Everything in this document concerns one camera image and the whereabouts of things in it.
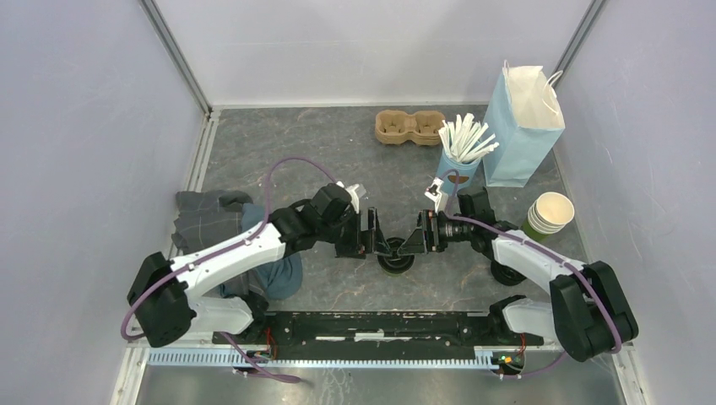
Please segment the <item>brown cardboard cup carrier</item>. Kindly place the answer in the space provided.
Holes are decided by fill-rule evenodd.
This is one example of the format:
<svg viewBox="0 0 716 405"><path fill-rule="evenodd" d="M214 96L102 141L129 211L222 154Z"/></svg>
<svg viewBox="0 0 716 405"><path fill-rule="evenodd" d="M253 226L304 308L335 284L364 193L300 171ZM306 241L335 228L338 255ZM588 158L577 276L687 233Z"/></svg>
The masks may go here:
<svg viewBox="0 0 716 405"><path fill-rule="evenodd" d="M400 145L412 142L419 146L436 146L441 143L439 130L445 116L439 111L384 110L375 118L375 135L382 144Z"/></svg>

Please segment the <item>blue cloth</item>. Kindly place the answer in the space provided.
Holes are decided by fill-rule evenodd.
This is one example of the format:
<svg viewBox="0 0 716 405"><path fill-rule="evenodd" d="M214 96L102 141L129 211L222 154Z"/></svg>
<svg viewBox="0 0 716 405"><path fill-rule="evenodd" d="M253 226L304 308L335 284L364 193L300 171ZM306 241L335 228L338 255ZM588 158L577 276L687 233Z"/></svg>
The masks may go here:
<svg viewBox="0 0 716 405"><path fill-rule="evenodd" d="M251 202L230 203L225 210L241 215L239 234L259 224L264 216L264 208ZM222 283L218 293L222 298L229 298L254 292L267 300L286 300L299 291L302 280L302 259L296 253L281 261L255 267Z"/></svg>

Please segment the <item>grey checked cloth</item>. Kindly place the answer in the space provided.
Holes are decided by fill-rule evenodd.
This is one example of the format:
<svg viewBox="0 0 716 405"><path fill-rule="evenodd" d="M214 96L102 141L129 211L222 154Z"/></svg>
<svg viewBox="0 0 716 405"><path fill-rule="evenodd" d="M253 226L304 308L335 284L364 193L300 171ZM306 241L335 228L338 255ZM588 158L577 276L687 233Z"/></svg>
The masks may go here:
<svg viewBox="0 0 716 405"><path fill-rule="evenodd" d="M253 203L253 200L240 191L178 192L178 216L171 236L174 247L186 255L238 236L241 215L225 210L233 202Z"/></svg>

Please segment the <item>light blue paper bag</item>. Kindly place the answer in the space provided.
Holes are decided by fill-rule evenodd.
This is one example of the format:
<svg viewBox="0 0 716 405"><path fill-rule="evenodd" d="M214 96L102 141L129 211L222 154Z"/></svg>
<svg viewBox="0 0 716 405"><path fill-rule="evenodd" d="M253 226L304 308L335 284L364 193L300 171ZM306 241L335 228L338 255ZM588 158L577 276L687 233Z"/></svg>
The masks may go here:
<svg viewBox="0 0 716 405"><path fill-rule="evenodd" d="M525 186L555 146L566 127L554 90L562 74L503 63L485 113L499 144L482 159L487 186Z"/></svg>

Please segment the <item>stack of black lids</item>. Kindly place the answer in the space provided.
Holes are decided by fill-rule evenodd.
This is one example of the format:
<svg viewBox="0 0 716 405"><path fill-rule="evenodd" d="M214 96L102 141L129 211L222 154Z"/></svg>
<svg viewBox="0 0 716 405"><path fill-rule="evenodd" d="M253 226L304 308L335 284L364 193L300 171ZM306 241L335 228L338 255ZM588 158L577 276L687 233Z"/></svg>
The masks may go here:
<svg viewBox="0 0 716 405"><path fill-rule="evenodd" d="M498 262L491 262L490 270L492 277L498 283L509 287L519 285L526 280L523 274Z"/></svg>

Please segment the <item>stack of green paper cups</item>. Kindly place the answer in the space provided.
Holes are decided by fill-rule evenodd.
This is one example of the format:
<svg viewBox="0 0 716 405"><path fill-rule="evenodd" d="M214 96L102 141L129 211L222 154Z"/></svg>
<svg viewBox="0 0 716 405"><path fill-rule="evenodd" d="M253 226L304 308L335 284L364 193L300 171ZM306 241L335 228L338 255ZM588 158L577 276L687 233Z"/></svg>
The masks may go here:
<svg viewBox="0 0 716 405"><path fill-rule="evenodd" d="M563 230L574 216L575 208L568 197L558 192L545 192L530 206L520 229L529 238L542 241Z"/></svg>

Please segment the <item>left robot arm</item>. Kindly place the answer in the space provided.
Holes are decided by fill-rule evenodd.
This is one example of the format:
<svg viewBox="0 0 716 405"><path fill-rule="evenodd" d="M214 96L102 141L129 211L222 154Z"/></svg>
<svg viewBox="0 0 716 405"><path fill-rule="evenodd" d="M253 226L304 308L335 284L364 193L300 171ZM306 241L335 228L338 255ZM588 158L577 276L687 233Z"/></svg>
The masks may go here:
<svg viewBox="0 0 716 405"><path fill-rule="evenodd" d="M228 332L256 343L265 333L264 319L242 297L212 298L210 290L318 242L333 245L337 257L393 257L375 208L368 209L368 228L361 229L364 193L360 184L329 183L313 198L279 208L262 223L207 249L172 259L160 252L145 257L127 294L127 316L142 329L137 337L152 348L170 345L188 332Z"/></svg>

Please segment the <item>black plastic cup lid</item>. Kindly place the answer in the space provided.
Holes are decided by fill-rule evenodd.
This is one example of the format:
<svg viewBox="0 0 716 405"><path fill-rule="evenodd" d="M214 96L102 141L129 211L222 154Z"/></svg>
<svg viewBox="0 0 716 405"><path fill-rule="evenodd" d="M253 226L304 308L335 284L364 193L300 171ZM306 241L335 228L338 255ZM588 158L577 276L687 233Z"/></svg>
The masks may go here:
<svg viewBox="0 0 716 405"><path fill-rule="evenodd" d="M377 262L384 272L389 275L400 275L407 272L415 262L414 255L399 255L398 248L405 242L405 239L391 237L387 239L391 249L389 256L378 256Z"/></svg>

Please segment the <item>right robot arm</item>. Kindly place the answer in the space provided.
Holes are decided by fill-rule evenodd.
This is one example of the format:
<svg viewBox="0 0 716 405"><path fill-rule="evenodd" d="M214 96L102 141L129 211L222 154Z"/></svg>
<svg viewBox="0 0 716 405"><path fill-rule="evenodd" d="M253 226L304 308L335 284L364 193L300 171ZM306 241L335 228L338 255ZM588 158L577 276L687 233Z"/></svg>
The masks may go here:
<svg viewBox="0 0 716 405"><path fill-rule="evenodd" d="M420 212L413 234L393 246L393 259L443 252L451 243L468 242L489 259L498 283L514 286L529 280L549 295L547 302L515 295L492 305L487 331L494 342L509 344L526 333L558 343L570 357L584 362L616 353L638 337L637 319L609 264L563 256L515 225L497 220L485 188L458 192L456 214L440 206L447 199L444 192L432 186L426 194L437 206Z"/></svg>

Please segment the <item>blue straw holder cup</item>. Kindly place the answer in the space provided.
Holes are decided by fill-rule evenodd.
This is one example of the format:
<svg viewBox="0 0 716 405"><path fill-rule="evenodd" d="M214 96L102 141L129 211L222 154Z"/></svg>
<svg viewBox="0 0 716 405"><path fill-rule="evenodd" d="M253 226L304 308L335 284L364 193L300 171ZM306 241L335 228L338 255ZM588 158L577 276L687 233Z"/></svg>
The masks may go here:
<svg viewBox="0 0 716 405"><path fill-rule="evenodd" d="M443 149L436 173L436 177L443 181L442 191L451 194L455 188L460 190L469 186L475 178L479 164L479 159L468 164L455 161L448 156L447 150Z"/></svg>

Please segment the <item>white wrapped straws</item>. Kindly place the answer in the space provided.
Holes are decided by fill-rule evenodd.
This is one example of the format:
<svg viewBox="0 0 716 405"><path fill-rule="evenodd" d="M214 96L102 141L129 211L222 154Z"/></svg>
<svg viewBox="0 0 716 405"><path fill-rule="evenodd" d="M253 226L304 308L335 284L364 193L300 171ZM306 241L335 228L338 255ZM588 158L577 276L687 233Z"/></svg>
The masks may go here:
<svg viewBox="0 0 716 405"><path fill-rule="evenodd" d="M455 121L442 121L438 135L442 151L452 162L468 165L496 151L496 135L486 135L489 125L475 119L472 113L456 115Z"/></svg>

